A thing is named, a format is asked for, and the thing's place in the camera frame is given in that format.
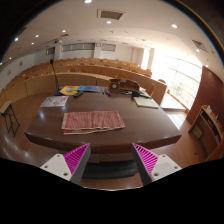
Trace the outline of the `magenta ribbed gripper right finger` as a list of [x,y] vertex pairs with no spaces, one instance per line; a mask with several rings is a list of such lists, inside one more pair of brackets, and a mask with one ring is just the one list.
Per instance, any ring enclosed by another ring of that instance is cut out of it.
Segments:
[[181,167],[166,154],[157,155],[135,143],[132,144],[131,152],[143,185],[181,170]]

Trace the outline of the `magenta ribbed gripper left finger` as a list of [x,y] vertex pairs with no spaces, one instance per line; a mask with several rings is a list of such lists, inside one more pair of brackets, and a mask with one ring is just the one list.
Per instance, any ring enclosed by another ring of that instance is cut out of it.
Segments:
[[79,185],[90,154],[90,144],[87,143],[65,155],[55,154],[41,169]]

